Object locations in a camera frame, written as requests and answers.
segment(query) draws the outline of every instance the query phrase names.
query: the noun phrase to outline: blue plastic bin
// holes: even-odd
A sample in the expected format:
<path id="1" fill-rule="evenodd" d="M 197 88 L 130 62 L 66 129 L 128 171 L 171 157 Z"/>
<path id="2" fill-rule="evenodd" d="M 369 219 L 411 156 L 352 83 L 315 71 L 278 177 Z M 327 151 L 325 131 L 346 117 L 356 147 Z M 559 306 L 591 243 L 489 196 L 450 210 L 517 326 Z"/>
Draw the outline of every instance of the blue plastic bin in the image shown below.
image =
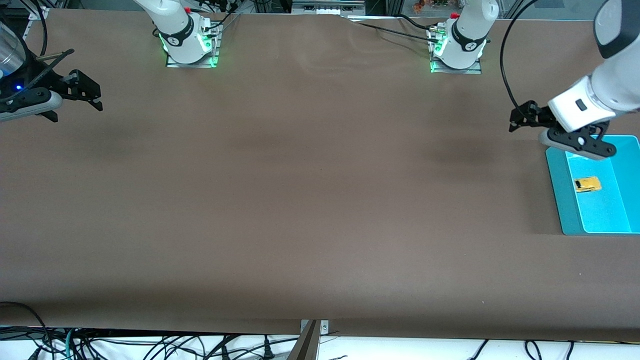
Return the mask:
<path id="1" fill-rule="evenodd" d="M 606 160 L 591 160 L 555 148 L 547 163 L 562 231 L 577 236 L 640 234 L 640 143 L 632 135 L 605 135 L 618 148 Z M 602 190 L 578 193 L 574 180 L 597 176 Z"/>

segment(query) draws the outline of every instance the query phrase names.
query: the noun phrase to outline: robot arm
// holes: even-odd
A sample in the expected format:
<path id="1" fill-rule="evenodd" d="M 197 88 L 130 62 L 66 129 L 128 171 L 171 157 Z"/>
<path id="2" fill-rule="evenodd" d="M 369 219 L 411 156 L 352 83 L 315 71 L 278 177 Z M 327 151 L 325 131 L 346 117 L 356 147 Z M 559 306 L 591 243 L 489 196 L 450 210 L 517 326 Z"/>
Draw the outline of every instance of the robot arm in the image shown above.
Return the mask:
<path id="1" fill-rule="evenodd" d="M 603 64 L 549 101 L 548 107 L 529 101 L 520 107 L 526 118 L 518 109 L 512 111 L 509 131 L 548 127 L 540 134 L 545 145 L 595 160 L 616 154 L 615 146 L 602 141 L 609 121 L 640 110 L 640 2 L 606 1 L 596 15 L 594 32 Z"/>
<path id="2" fill-rule="evenodd" d="M 178 63 L 194 63 L 211 52 L 207 28 L 211 20 L 187 13 L 179 0 L 134 0 L 151 16 L 166 52 Z"/>
<path id="3" fill-rule="evenodd" d="M 482 56 L 486 37 L 499 13 L 496 0 L 470 0 L 459 18 L 438 24 L 445 36 L 439 38 L 442 45 L 436 47 L 433 56 L 452 69 L 469 68 Z"/>
<path id="4" fill-rule="evenodd" d="M 29 115 L 57 122 L 53 110 L 62 106 L 63 99 L 86 101 L 102 111 L 100 85 L 94 80 L 80 70 L 65 77 L 53 71 L 73 52 L 69 49 L 52 56 L 36 56 L 21 37 L 0 23 L 0 122 Z M 52 59 L 51 64 L 44 62 Z"/>

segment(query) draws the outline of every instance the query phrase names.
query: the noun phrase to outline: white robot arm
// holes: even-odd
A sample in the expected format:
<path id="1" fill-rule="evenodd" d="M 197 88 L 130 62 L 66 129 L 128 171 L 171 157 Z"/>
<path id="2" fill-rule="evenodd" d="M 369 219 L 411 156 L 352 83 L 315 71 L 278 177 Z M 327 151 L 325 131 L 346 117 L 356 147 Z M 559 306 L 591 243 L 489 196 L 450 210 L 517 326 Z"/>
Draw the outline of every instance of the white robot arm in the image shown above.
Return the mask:
<path id="1" fill-rule="evenodd" d="M 160 32 L 166 52 L 179 63 L 194 63 L 211 52 L 206 42 L 211 21 L 197 13 L 187 13 L 179 0 L 134 0 L 151 16 Z"/>
<path id="2" fill-rule="evenodd" d="M 606 1 L 596 15 L 594 32 L 603 64 L 548 107 L 538 108 L 532 101 L 521 106 L 527 119 L 518 109 L 512 111 L 509 131 L 545 126 L 549 129 L 540 134 L 545 145 L 595 160 L 615 155 L 615 146 L 602 141 L 609 121 L 640 110 L 640 1 Z"/>
<path id="3" fill-rule="evenodd" d="M 487 34 L 499 13 L 496 0 L 470 0 L 459 18 L 438 24 L 445 36 L 433 55 L 452 69 L 469 68 L 482 56 Z"/>

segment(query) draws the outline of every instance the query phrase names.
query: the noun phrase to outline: black cable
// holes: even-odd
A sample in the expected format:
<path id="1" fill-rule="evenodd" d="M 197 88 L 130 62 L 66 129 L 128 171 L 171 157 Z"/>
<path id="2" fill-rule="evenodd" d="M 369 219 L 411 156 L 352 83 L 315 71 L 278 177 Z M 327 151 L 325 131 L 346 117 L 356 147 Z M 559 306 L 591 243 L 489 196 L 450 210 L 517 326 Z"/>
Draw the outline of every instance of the black cable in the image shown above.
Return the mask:
<path id="1" fill-rule="evenodd" d="M 271 351 L 271 343 L 269 342 L 269 336 L 264 336 L 264 356 L 262 358 L 264 360 L 271 360 L 275 357 L 273 355 L 273 351 Z"/>
<path id="2" fill-rule="evenodd" d="M 502 74 L 502 81 L 504 82 L 504 87 L 507 88 L 507 94 L 509 95 L 509 99 L 511 99 L 513 106 L 515 106 L 515 108 L 518 109 L 518 112 L 520 112 L 520 114 L 525 119 L 529 119 L 529 120 L 533 120 L 533 119 L 525 115 L 522 109 L 520 109 L 520 105 L 518 104 L 516 99 L 513 97 L 513 92 L 511 91 L 511 87 L 509 86 L 509 81 L 507 81 L 507 74 L 504 71 L 504 46 L 507 43 L 507 37 L 509 37 L 509 33 L 511 32 L 511 28 L 513 27 L 513 24 L 516 22 L 516 20 L 518 20 L 518 18 L 522 15 L 522 13 L 524 13 L 526 9 L 528 9 L 531 5 L 535 4 L 537 1 L 538 0 L 532 0 L 530 3 L 526 4 L 515 15 L 515 17 L 513 17 L 513 20 L 511 20 L 511 22 L 509 23 L 509 26 L 507 27 L 507 31 L 504 33 L 504 38 L 502 38 L 502 45 L 500 46 L 500 73 Z"/>
<path id="3" fill-rule="evenodd" d="M 297 339 L 298 339 L 298 338 L 290 338 L 290 339 L 282 339 L 282 340 L 271 341 L 270 345 L 275 345 L 275 344 L 280 344 L 280 343 L 286 343 L 286 342 L 288 342 L 288 341 L 296 341 Z M 265 347 L 265 345 L 260 345 L 260 346 L 255 347 L 255 348 L 251 348 L 251 349 L 249 349 L 249 350 L 245 350 L 242 354 L 240 354 L 240 355 L 238 355 L 238 356 L 234 357 L 232 360 L 238 360 L 239 358 L 241 358 L 241 357 L 245 356 L 246 354 L 252 353 L 252 352 L 254 352 L 254 351 L 256 351 L 256 350 L 260 350 L 260 349 L 262 349 L 263 347 Z"/>
<path id="4" fill-rule="evenodd" d="M 187 340 L 184 340 L 182 343 L 179 343 L 177 346 L 174 346 L 173 349 L 171 351 L 169 351 L 169 353 L 167 355 L 165 355 L 165 358 L 170 357 L 174 352 L 176 352 L 178 349 L 183 350 L 181 346 L 185 345 L 186 343 L 188 343 L 189 341 L 197 338 L 198 336 L 192 336 L 190 338 L 188 338 Z"/>
<path id="5" fill-rule="evenodd" d="M 206 353 L 207 351 L 205 349 L 204 342 L 202 341 L 202 338 L 199 336 L 198 336 L 198 341 L 200 342 L 200 346 L 202 347 L 202 353 L 203 354 Z"/>
<path id="6" fill-rule="evenodd" d="M 536 352 L 538 353 L 538 358 L 536 359 L 535 357 L 533 357 L 533 355 L 531 355 L 531 353 L 529 352 L 529 344 L 532 343 L 533 347 L 536 348 Z M 542 354 L 540 353 L 540 348 L 538 347 L 538 344 L 536 344 L 535 341 L 533 340 L 527 340 L 524 342 L 524 350 L 525 352 L 527 352 L 527 355 L 529 356 L 529 359 L 531 360 L 542 360 Z"/>
<path id="7" fill-rule="evenodd" d="M 144 347 L 151 346 L 151 345 L 157 346 L 157 343 L 154 343 L 151 341 L 147 341 L 147 342 L 135 341 L 134 342 L 134 341 L 117 341 L 117 340 L 111 340 L 111 339 L 97 339 L 97 338 L 92 339 L 91 341 L 103 341 L 105 343 L 111 343 L 111 344 L 117 344 L 117 345 L 134 345 L 134 346 L 137 345 L 137 346 L 144 346 Z"/>
<path id="8" fill-rule="evenodd" d="M 175 343 L 179 338 L 180 338 L 180 336 L 176 336 L 175 339 L 173 339 L 171 342 L 169 342 L 169 344 Z M 147 352 L 145 357 L 142 358 L 142 360 L 147 360 L 147 357 L 154 351 L 154 349 L 156 347 L 160 346 L 161 344 L 164 344 L 164 348 L 166 348 L 167 343 L 165 341 L 167 341 L 167 340 L 169 340 L 169 336 L 163 336 L 160 341 L 158 341 L 151 349 L 149 349 L 149 351 Z M 162 352 L 162 349 L 158 350 L 156 352 L 156 354 L 150 360 L 153 360 L 153 358 L 158 356 L 158 354 L 160 354 L 161 352 Z"/>
<path id="9" fill-rule="evenodd" d="M 9 336 L 8 338 L 1 338 L 0 341 L 8 341 L 8 340 L 13 340 L 13 339 L 17 339 L 17 338 L 24 338 L 25 336 L 26 336 L 26 333 L 25 334 L 20 334 L 20 335 L 15 335 L 15 336 Z"/>
<path id="10" fill-rule="evenodd" d="M 219 342 L 216 346 L 213 347 L 213 349 L 211 349 L 211 351 L 202 358 L 202 360 L 209 360 L 213 354 L 216 353 L 216 351 L 220 350 L 223 346 L 225 346 L 226 344 L 228 344 L 229 342 L 231 342 L 233 339 L 237 338 L 239 335 L 229 335 L 229 336 L 225 336 L 221 342 Z"/>
<path id="11" fill-rule="evenodd" d="M 519 0 L 517 4 L 513 4 L 513 6 L 509 9 L 509 12 L 507 13 L 507 15 L 505 15 L 505 19 L 510 19 L 513 14 L 515 14 L 518 11 L 518 8 L 522 6 L 522 3 L 524 3 L 525 0 Z"/>
<path id="12" fill-rule="evenodd" d="M 433 25 L 428 25 L 428 26 L 420 25 L 420 24 L 418 24 L 417 22 L 413 21 L 413 19 L 412 19 L 412 18 L 410 18 L 409 16 L 407 16 L 407 15 L 405 15 L 405 14 L 403 14 L 403 13 L 399 13 L 399 14 L 397 14 L 395 17 L 401 17 L 401 18 L 403 18 L 404 20 L 407 20 L 408 22 L 410 22 L 410 23 L 411 23 L 411 25 L 415 26 L 416 28 L 423 29 L 423 30 L 428 30 L 431 26 L 434 26 L 434 25 L 437 25 L 437 24 L 438 24 L 438 23 L 436 22 L 435 24 L 433 24 Z"/>
<path id="13" fill-rule="evenodd" d="M 38 83 L 38 81 L 42 80 L 42 78 L 45 77 L 45 75 L 47 75 L 48 73 L 50 73 L 51 70 L 53 70 L 53 68 L 62 61 L 62 59 L 66 58 L 68 55 L 73 54 L 75 50 L 73 49 L 69 49 L 65 52 L 63 52 L 62 54 L 60 54 L 55 60 L 53 60 L 52 63 L 50 63 L 46 68 L 44 68 L 43 71 L 41 71 L 35 78 L 33 78 L 33 80 L 31 80 L 27 85 L 24 86 L 24 88 L 22 88 L 22 90 L 14 93 L 11 96 L 5 97 L 0 99 L 0 102 L 8 102 L 11 101 L 13 99 L 15 99 L 16 97 L 18 97 L 18 95 L 20 95 L 22 92 L 25 92 L 27 90 L 29 90 L 30 88 L 32 88 L 36 83 Z"/>
<path id="14" fill-rule="evenodd" d="M 489 342 L 489 339 L 485 339 L 482 344 L 480 345 L 480 347 L 476 350 L 476 354 L 471 357 L 469 360 L 477 360 L 477 358 L 480 356 L 480 353 L 482 352 L 482 349 L 484 349 L 484 346 Z"/>
<path id="15" fill-rule="evenodd" d="M 401 31 L 391 30 L 391 29 L 387 29 L 387 28 L 381 28 L 381 27 L 375 26 L 375 25 L 364 24 L 363 22 L 358 22 L 358 24 L 360 24 L 362 26 L 366 26 L 368 28 L 374 28 L 374 29 L 378 29 L 378 30 L 382 30 L 382 31 L 387 31 L 389 33 L 394 33 L 394 34 L 402 35 L 402 36 L 405 36 L 405 37 L 416 38 L 416 39 L 425 40 L 425 41 L 428 41 L 428 42 L 438 42 L 438 40 L 436 40 L 436 39 L 419 37 L 417 35 L 411 35 L 411 34 L 403 33 Z"/>
<path id="16" fill-rule="evenodd" d="M 31 0 L 31 2 L 36 6 L 38 15 L 40 16 L 40 20 L 42 21 L 42 50 L 40 50 L 40 56 L 42 56 L 47 52 L 47 43 L 49 41 L 47 21 L 44 19 L 44 13 L 42 12 L 42 8 L 40 7 L 40 3 L 38 2 L 38 0 Z"/>
<path id="17" fill-rule="evenodd" d="M 575 341 L 569 341 L 569 351 L 566 352 L 566 357 L 564 360 L 569 360 L 569 358 L 571 357 L 571 353 L 573 352 L 573 344 L 575 343 Z"/>
<path id="18" fill-rule="evenodd" d="M 198 337 L 198 340 L 200 340 L 201 345 L 203 346 L 203 347 L 202 347 L 202 355 L 200 355 L 197 351 L 195 351 L 195 350 L 193 350 L 193 349 L 190 349 L 190 348 L 183 348 L 183 347 L 179 347 L 179 345 L 171 345 L 171 346 L 172 346 L 173 348 L 175 348 L 176 350 L 182 350 L 182 351 L 188 352 L 188 353 L 190 353 L 190 354 L 196 355 L 196 356 L 198 356 L 198 357 L 204 357 L 204 356 L 206 356 L 206 353 L 207 353 L 207 352 L 206 352 L 206 350 L 205 350 L 205 348 L 204 348 L 204 343 L 202 343 L 202 340 L 200 339 L 200 337 Z M 260 354 L 256 354 L 256 353 L 254 352 L 254 351 L 255 351 L 255 349 L 237 348 L 237 349 L 229 350 L 227 353 L 228 353 L 228 354 L 235 354 L 236 352 L 240 352 L 240 351 L 244 351 L 244 352 L 246 352 L 246 354 L 251 353 L 251 354 L 256 355 L 256 356 L 258 356 L 258 357 L 260 357 L 260 358 L 264 358 L 264 356 L 262 356 L 262 355 L 260 355 Z M 211 356 L 211 358 L 218 357 L 218 356 L 222 356 L 222 355 L 223 355 L 222 353 L 219 353 L 219 354 L 213 354 L 213 355 Z"/>
<path id="19" fill-rule="evenodd" d="M 228 12 L 224 18 L 222 18 L 222 20 L 219 21 L 219 23 L 213 25 L 213 26 L 209 26 L 208 28 L 204 28 L 204 31 L 209 31 L 211 29 L 215 29 L 218 26 L 222 25 L 224 23 L 224 21 L 229 17 L 229 15 L 231 15 L 232 12 Z"/>
<path id="20" fill-rule="evenodd" d="M 53 347 L 53 339 L 51 338 L 51 334 L 49 334 L 49 330 L 47 329 L 47 326 L 44 324 L 44 321 L 42 321 L 42 318 L 40 318 L 40 315 L 38 315 L 38 313 L 36 313 L 36 311 L 34 309 L 32 309 L 30 306 L 28 306 L 26 304 L 23 304 L 21 302 L 15 302 L 15 301 L 0 301 L 0 305 L 17 306 L 17 307 L 21 307 L 21 308 L 29 311 L 36 318 L 36 320 L 38 320 L 38 323 L 42 327 L 42 330 L 44 331 L 46 338 L 49 340 L 49 346 L 51 348 L 54 348 Z M 52 357 L 53 357 L 54 360 L 56 359 L 56 355 L 53 354 L 53 353 L 52 353 Z"/>
<path id="21" fill-rule="evenodd" d="M 89 351 L 89 354 L 91 355 L 91 357 L 94 358 L 94 359 L 100 359 L 99 356 L 101 356 L 101 355 L 98 355 L 97 350 L 95 350 L 93 345 L 91 345 L 91 340 L 86 339 L 85 343 L 86 343 L 85 347 Z"/>
<path id="22" fill-rule="evenodd" d="M 167 354 L 167 357 L 170 357 L 172 353 L 174 353 L 174 352 L 176 352 L 176 353 L 177 353 L 177 351 L 178 351 L 178 350 L 181 350 L 181 351 L 184 351 L 184 352 L 187 352 L 187 353 L 189 353 L 189 354 L 194 355 L 194 356 L 195 356 L 195 359 L 197 360 L 199 357 L 203 357 L 203 356 L 204 356 L 204 354 L 206 353 L 206 351 L 205 351 L 205 349 L 204 349 L 204 348 L 202 349 L 202 354 L 200 354 L 200 353 L 198 353 L 196 350 L 193 350 L 192 348 L 185 348 L 185 347 L 183 347 L 183 346 L 184 346 L 184 342 L 183 342 L 183 343 L 181 343 L 181 344 L 179 344 L 179 345 L 175 345 L 175 344 L 170 345 L 170 347 L 172 348 L 172 350 L 171 350 L 171 351 L 169 351 L 169 353 Z"/>
<path id="23" fill-rule="evenodd" d="M 69 347 L 71 348 L 71 351 L 73 352 L 76 359 L 86 360 L 86 356 L 82 356 L 81 351 L 78 349 L 78 345 L 76 345 L 76 341 L 73 337 L 71 337 L 71 342 L 69 343 Z"/>
<path id="24" fill-rule="evenodd" d="M 209 10 L 211 10 L 212 13 L 216 12 L 216 10 L 213 10 L 213 6 L 211 6 L 211 4 L 209 3 L 203 3 L 204 5 L 207 5 L 207 7 L 209 8 Z"/>
<path id="25" fill-rule="evenodd" d="M 40 355 L 40 348 L 36 348 L 36 350 L 33 351 L 31 356 L 29 356 L 28 360 L 38 360 L 39 355 Z"/>
<path id="26" fill-rule="evenodd" d="M 64 350 L 60 350 L 60 349 L 57 349 L 55 347 L 47 348 L 46 347 L 47 346 L 47 342 L 42 340 L 42 339 L 40 340 L 40 341 L 42 341 L 42 343 L 38 343 L 38 340 L 32 338 L 31 336 L 27 335 L 27 338 L 29 338 L 31 341 L 33 341 L 33 343 L 36 346 L 36 348 L 38 348 L 41 351 L 43 350 L 44 352 L 48 352 L 49 354 L 52 354 L 52 357 L 55 356 L 55 354 L 61 354 L 62 356 L 66 356 Z"/>
<path id="27" fill-rule="evenodd" d="M 93 345 L 91 345 L 91 341 L 89 342 L 87 348 L 90 352 L 95 352 L 95 355 L 92 355 L 94 358 L 100 360 L 109 360 L 106 356 L 102 355 L 96 348 L 94 348 Z"/>
<path id="28" fill-rule="evenodd" d="M 251 1 L 252 3 L 254 3 L 256 5 L 269 5 L 269 4 L 271 4 L 271 0 L 267 0 L 267 1 L 263 1 L 263 2 L 260 2 L 258 0 L 249 0 L 249 1 Z"/>
<path id="29" fill-rule="evenodd" d="M 80 340 L 79 346 L 80 346 L 80 353 L 82 353 L 83 359 L 86 359 L 87 357 L 86 357 L 86 354 L 84 353 L 84 347 L 83 347 L 83 341 L 82 340 Z"/>
<path id="30" fill-rule="evenodd" d="M 231 358 L 229 358 L 229 350 L 227 350 L 227 346 L 226 345 L 222 345 L 222 360 L 231 360 Z"/>

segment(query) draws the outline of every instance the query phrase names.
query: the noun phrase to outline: brown table surface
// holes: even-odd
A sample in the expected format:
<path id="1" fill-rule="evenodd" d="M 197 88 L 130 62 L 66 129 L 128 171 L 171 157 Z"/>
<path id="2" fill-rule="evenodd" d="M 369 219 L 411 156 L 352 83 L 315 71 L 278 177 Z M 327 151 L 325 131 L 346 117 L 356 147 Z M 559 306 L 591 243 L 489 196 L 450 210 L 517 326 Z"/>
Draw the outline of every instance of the brown table surface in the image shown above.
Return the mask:
<path id="1" fill-rule="evenodd" d="M 49 53 L 76 50 L 56 70 L 98 81 L 104 111 L 0 125 L 2 300 L 74 327 L 640 336 L 640 238 L 563 236 L 538 130 L 507 132 L 507 22 L 481 76 L 431 74 L 419 40 L 331 15 L 243 15 L 208 70 L 165 68 L 142 12 L 48 24 Z M 590 22 L 510 40 L 520 102 L 602 61 Z"/>

